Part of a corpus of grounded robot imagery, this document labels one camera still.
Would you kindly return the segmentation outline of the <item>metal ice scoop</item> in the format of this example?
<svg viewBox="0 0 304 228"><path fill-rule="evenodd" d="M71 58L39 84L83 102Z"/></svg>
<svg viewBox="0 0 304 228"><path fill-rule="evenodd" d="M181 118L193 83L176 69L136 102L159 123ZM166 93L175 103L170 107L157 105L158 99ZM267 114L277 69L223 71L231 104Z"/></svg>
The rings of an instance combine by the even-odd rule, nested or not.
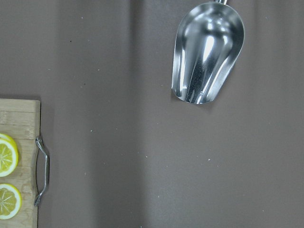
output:
<svg viewBox="0 0 304 228"><path fill-rule="evenodd" d="M215 100L244 44L240 15L225 0L194 7L179 23L171 89L182 101L205 104Z"/></svg>

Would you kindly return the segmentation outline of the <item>bamboo cutting board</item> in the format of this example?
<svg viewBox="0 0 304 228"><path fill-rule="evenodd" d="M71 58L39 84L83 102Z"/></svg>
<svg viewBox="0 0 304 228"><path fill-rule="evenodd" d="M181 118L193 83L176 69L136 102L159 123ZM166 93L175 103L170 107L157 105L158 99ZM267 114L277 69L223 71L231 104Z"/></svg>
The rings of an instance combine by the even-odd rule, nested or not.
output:
<svg viewBox="0 0 304 228"><path fill-rule="evenodd" d="M0 132L17 144L19 161L13 173L1 177L1 183L15 186L21 193L22 205L12 218L1 220L2 228L36 228L38 208L34 206L37 190L35 138L40 130L40 101L22 99L0 100Z"/></svg>

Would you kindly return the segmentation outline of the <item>upper lemon slice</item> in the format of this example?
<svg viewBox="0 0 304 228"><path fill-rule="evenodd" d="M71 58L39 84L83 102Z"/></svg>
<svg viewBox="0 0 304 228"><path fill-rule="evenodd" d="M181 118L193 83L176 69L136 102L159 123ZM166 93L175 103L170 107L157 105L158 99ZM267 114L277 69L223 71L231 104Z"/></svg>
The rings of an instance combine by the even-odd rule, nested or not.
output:
<svg viewBox="0 0 304 228"><path fill-rule="evenodd" d="M10 175L17 167L19 153L16 142L10 136L0 134L0 176Z"/></svg>

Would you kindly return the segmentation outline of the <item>lemon slice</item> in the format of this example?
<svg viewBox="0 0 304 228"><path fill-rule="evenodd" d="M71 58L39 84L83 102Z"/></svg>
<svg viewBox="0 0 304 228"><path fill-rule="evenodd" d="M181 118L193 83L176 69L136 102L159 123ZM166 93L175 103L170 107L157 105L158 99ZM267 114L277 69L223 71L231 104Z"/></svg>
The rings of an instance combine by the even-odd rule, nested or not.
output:
<svg viewBox="0 0 304 228"><path fill-rule="evenodd" d="M17 167L19 153L16 142L10 136L0 134L0 176L10 175Z"/></svg>
<svg viewBox="0 0 304 228"><path fill-rule="evenodd" d="M13 185L0 185L0 219L7 220L14 217L20 210L22 197L20 191Z"/></svg>

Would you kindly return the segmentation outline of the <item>lower lemon slice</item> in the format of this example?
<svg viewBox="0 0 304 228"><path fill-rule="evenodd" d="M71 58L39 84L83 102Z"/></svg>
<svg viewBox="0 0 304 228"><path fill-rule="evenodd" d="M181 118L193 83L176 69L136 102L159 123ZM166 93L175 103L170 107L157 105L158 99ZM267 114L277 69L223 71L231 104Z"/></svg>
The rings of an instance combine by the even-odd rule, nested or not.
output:
<svg viewBox="0 0 304 228"><path fill-rule="evenodd" d="M0 185L0 219L7 220L14 217L20 210L22 197L20 191L13 185Z"/></svg>

